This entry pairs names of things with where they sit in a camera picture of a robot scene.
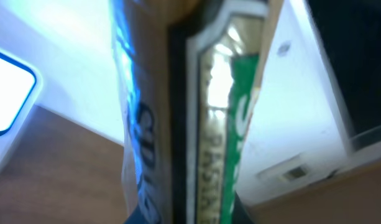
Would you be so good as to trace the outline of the orange pasta package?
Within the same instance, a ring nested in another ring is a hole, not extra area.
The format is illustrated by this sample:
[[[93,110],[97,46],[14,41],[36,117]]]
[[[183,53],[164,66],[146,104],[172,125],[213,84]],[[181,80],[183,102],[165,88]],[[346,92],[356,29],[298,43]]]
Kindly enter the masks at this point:
[[[127,224],[252,222],[236,184],[282,5],[110,1]]]

